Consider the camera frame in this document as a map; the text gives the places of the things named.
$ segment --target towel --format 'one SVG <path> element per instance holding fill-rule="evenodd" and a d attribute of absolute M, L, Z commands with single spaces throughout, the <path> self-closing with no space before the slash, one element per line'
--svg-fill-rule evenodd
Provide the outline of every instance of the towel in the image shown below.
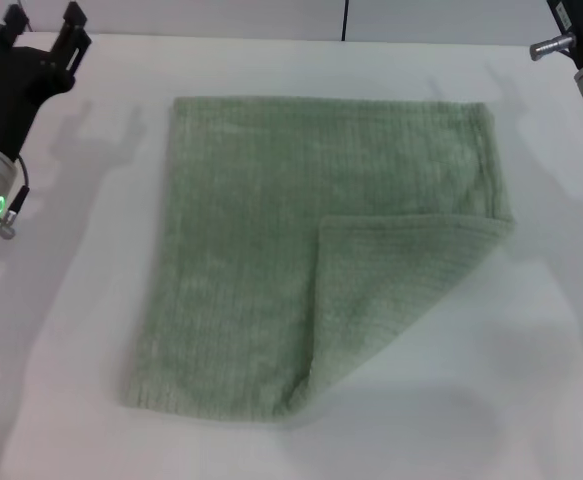
<path fill-rule="evenodd" d="M 128 403 L 276 421 L 394 341 L 512 229 L 492 123 L 482 104 L 176 100 Z"/>

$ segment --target white table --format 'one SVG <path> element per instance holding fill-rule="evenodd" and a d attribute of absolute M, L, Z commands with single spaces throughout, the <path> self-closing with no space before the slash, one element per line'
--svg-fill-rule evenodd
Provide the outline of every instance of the white table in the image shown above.
<path fill-rule="evenodd" d="M 35 122 L 33 192 L 0 240 L 0 480 L 583 479 L 574 73 L 523 48 L 95 36 Z M 518 230 L 288 424 L 125 408 L 180 95 L 488 102 Z"/>

